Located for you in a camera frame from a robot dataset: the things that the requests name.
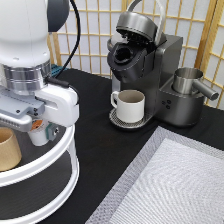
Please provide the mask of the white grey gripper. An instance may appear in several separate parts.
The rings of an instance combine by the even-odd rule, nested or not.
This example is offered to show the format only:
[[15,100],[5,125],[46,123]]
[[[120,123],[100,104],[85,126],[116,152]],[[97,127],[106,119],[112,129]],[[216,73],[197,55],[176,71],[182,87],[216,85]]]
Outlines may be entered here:
[[48,84],[31,95],[18,95],[0,86],[0,125],[29,132],[33,119],[45,119],[51,122],[45,129],[47,139],[57,140],[78,117],[79,97],[72,88]]

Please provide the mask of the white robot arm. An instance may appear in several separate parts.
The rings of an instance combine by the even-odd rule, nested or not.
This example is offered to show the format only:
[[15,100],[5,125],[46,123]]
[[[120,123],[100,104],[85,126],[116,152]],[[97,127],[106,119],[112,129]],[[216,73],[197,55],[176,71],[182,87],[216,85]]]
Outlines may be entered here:
[[77,91],[51,75],[47,36],[69,14],[69,0],[0,0],[0,124],[54,140],[79,117]]

